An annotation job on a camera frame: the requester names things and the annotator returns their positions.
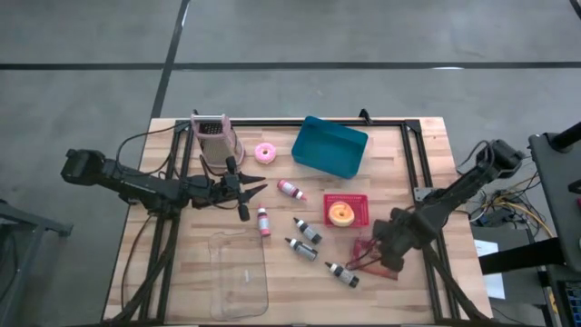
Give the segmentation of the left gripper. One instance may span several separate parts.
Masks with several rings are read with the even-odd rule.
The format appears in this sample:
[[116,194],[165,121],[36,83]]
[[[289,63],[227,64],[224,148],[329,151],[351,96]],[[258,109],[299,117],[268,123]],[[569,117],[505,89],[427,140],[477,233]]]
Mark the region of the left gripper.
[[223,174],[213,173],[202,155],[200,156],[200,161],[207,182],[207,186],[205,187],[206,196],[204,198],[194,197],[193,208],[202,209],[213,206],[227,210],[227,207],[222,204],[228,201],[236,201],[235,208],[238,210],[240,220],[242,222],[248,222],[250,220],[250,214],[246,203],[254,195],[266,188],[267,184],[262,184],[245,191],[241,191],[241,184],[257,183],[264,181],[265,178],[250,176],[242,172],[238,173],[234,156],[228,156],[226,158],[226,172]]

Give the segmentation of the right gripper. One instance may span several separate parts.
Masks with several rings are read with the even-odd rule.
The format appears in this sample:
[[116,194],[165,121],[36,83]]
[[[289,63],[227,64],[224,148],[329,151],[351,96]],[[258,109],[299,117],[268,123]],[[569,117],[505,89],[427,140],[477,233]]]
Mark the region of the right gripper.
[[353,257],[346,264],[347,269],[363,269],[380,261],[380,264],[393,272],[402,271],[403,256],[410,248],[406,229],[398,219],[376,220],[372,226],[371,240],[359,241],[360,254],[380,254],[380,256]]

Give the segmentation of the red snack packet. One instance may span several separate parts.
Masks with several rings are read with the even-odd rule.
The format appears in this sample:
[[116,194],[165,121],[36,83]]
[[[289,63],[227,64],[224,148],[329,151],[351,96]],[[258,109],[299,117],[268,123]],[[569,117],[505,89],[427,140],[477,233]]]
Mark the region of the red snack packet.
[[[371,240],[371,239],[365,239],[365,238],[356,238],[351,250],[351,257],[350,259],[352,259],[353,257],[360,257],[360,256],[380,256],[380,254],[360,254],[359,253],[359,241],[363,239],[363,240]],[[352,271],[363,271],[365,273],[370,273],[373,275],[377,275],[380,277],[384,277],[384,278],[388,278],[394,281],[397,281],[399,279],[399,274],[397,272],[393,272],[390,269],[384,267],[383,265],[380,264],[380,261],[377,263],[374,263],[370,266],[367,266],[363,269],[349,269]]]

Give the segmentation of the black food colouring bottle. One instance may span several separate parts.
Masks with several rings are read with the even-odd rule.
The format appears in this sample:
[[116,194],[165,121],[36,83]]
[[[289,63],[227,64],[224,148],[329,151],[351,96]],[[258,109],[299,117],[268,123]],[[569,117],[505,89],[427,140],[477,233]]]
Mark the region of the black food colouring bottle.
[[341,282],[347,284],[350,288],[356,288],[359,284],[359,278],[351,271],[337,263],[325,262],[330,273]]
[[284,238],[289,247],[299,256],[304,257],[310,262],[314,262],[318,256],[318,252],[313,248],[309,247],[305,243],[298,241],[297,239]]
[[303,220],[294,217],[293,221],[295,222],[296,226],[298,227],[299,231],[311,242],[314,244],[319,244],[322,240],[322,237],[307,223]]

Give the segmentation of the pink food colouring bottle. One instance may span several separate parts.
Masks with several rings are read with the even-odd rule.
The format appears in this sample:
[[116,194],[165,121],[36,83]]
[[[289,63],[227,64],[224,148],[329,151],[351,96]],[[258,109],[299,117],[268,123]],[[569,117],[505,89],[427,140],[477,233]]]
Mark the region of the pink food colouring bottle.
[[259,227],[259,231],[261,233],[261,236],[262,237],[270,236],[271,230],[270,230],[269,216],[267,214],[266,208],[262,204],[260,204],[258,206],[257,221],[258,221],[258,227]]
[[278,181],[277,187],[281,192],[285,193],[286,195],[288,195],[292,198],[295,198],[295,199],[301,200],[301,201],[307,200],[304,192],[301,189],[299,189],[297,186],[295,186],[294,184],[292,184],[284,179],[281,179]]

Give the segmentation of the pink frosted toy donut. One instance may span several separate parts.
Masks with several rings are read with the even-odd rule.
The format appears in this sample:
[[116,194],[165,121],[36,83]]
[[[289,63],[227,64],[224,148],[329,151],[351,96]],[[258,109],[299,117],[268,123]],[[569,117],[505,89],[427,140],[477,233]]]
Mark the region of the pink frosted toy donut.
[[271,143],[261,143],[254,148],[254,157],[259,164],[272,163],[277,155],[276,147]]

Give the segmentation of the yellow banana-like object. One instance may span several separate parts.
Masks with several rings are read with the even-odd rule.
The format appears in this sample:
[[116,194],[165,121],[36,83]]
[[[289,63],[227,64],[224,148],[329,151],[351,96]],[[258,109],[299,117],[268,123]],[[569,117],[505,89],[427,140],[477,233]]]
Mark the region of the yellow banana-like object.
[[355,221],[355,213],[348,203],[333,203],[327,214],[331,223],[338,227],[348,227]]

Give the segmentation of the clear plastic bin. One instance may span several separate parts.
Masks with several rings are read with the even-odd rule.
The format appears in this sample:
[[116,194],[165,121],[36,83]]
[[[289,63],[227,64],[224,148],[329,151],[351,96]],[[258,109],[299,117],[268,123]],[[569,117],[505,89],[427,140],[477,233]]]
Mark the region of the clear plastic bin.
[[257,230],[216,233],[208,241],[212,269],[211,317],[238,321],[268,310],[262,236]]

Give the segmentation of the metal box grater pink trim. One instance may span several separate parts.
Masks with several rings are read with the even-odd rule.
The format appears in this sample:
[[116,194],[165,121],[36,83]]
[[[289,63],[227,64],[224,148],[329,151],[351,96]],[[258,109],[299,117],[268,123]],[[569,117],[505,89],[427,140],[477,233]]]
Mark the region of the metal box grater pink trim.
[[211,168],[226,169],[230,158],[235,169],[240,169],[245,149],[227,115],[202,115],[194,111],[191,124],[202,157]]

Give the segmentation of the red plastic basket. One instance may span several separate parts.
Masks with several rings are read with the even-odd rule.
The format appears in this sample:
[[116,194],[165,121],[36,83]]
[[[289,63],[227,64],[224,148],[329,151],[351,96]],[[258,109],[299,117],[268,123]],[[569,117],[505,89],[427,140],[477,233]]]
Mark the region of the red plastic basket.
[[328,210],[330,206],[335,202],[344,202],[348,203],[354,213],[355,213],[355,221],[352,225],[348,226],[349,228],[359,228],[369,225],[369,206],[368,206],[368,198],[364,194],[346,194],[346,193],[336,193],[336,194],[325,194],[323,196],[324,202],[324,223],[327,226],[331,227],[338,227],[331,223],[330,219],[328,218]]

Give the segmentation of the grey metal mounting plate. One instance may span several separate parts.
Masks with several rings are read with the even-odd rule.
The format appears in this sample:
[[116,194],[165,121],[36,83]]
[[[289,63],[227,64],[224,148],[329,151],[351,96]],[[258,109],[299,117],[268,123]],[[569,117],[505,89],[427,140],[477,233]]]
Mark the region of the grey metal mounting plate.
[[412,190],[414,202],[422,203],[429,201],[433,197],[433,194],[436,192],[436,190],[437,189],[433,187],[414,187]]

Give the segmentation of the teal plastic bin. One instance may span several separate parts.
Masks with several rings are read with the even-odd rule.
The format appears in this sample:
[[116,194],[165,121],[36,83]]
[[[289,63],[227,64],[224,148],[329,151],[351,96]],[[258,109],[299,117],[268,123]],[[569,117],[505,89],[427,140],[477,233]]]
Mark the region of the teal plastic bin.
[[361,131],[307,116],[291,149],[298,164],[344,179],[358,174],[369,136]]

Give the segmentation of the white paper sheet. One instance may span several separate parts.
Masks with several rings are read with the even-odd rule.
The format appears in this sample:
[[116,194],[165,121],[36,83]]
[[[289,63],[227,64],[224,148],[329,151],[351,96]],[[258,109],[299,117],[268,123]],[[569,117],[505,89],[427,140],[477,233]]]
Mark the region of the white paper sheet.
[[[474,244],[479,259],[499,252],[498,244],[494,242],[475,240]],[[493,273],[493,270],[488,266],[487,261],[484,261],[482,266],[487,296],[489,298],[505,300],[506,294],[502,273]]]

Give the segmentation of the black support beam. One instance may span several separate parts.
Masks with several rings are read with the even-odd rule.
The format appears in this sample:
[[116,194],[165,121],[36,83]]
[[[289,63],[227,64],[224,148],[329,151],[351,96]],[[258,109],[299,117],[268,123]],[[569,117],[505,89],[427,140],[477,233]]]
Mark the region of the black support beam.
[[564,265],[566,259],[559,240],[551,238],[482,257],[479,259],[482,273],[484,261],[488,262],[493,273],[505,273],[551,264]]

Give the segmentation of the grey equipment cart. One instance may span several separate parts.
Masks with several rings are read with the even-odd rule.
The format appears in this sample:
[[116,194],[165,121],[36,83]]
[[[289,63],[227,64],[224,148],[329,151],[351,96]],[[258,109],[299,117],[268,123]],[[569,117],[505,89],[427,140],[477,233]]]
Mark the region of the grey equipment cart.
[[581,122],[528,142],[565,263],[581,272]]

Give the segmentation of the blue grid crate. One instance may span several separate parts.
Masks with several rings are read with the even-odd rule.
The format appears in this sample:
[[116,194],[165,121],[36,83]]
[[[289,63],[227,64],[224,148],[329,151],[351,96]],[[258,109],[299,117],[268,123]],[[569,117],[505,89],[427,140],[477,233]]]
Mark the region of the blue grid crate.
[[581,327],[581,282],[563,283],[568,318],[574,327]]

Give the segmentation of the grey metal stand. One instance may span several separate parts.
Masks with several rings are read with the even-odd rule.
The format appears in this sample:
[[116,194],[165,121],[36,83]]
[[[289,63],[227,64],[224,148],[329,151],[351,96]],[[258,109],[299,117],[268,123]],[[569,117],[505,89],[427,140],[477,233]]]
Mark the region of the grey metal stand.
[[[60,237],[68,237],[72,230],[71,223],[59,223],[33,213],[27,213],[0,200],[0,229],[6,227],[9,232],[5,238],[13,242],[14,274],[0,293],[0,327],[11,327],[15,320],[17,309],[25,293],[26,282],[31,274],[35,257],[38,253],[43,236],[48,231],[57,233]],[[15,229],[20,228],[31,234],[29,243],[23,253],[19,254],[15,241]]]

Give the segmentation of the black aluminium table frame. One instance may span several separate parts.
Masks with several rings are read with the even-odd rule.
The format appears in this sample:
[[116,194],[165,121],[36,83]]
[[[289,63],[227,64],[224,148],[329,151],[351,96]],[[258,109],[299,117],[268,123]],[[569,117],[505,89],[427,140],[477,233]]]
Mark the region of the black aluminium table frame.
[[[232,323],[235,325],[295,324],[422,324],[433,323],[431,295],[428,287],[426,264],[422,252],[410,250],[404,256],[405,265],[399,278],[357,272],[360,282],[350,288],[333,277],[324,264],[344,264],[350,257],[353,242],[358,237],[369,238],[375,219],[388,220],[393,207],[405,208],[413,203],[411,180],[425,186],[428,182],[421,161],[428,162],[433,186],[445,188],[457,178],[444,120],[441,117],[424,118],[372,118],[373,125],[365,125],[362,118],[354,118],[359,126],[350,126],[369,136],[358,174],[352,179],[341,179],[324,172],[295,163],[291,147],[304,118],[271,119],[282,125],[258,126],[269,119],[234,120],[250,126],[234,126],[234,130],[247,147],[270,142],[277,147],[277,158],[269,165],[261,165],[246,157],[242,171],[265,176],[268,187],[252,198],[250,221],[243,223],[234,211],[219,208],[203,210],[188,206],[182,212],[178,229],[178,242],[173,261],[172,278],[164,321],[167,324],[206,325]],[[402,129],[399,126],[380,124],[388,120],[400,123],[419,121],[426,155],[419,154],[417,140],[411,127],[408,130],[410,153],[416,171],[409,178]],[[308,201],[292,200],[273,185],[287,179],[306,193]],[[361,228],[327,228],[323,222],[323,196],[325,193],[361,193],[368,196],[370,226]],[[268,308],[262,315],[218,322],[211,316],[212,269],[208,241],[216,233],[239,233],[256,225],[258,203],[266,206],[270,216],[271,236],[263,241]],[[315,262],[295,254],[284,237],[302,237],[292,220],[293,216],[305,220],[321,233],[321,245],[311,245],[319,251]],[[470,225],[465,214],[453,213],[443,231],[450,271],[468,298],[486,316],[491,316],[484,277]]]

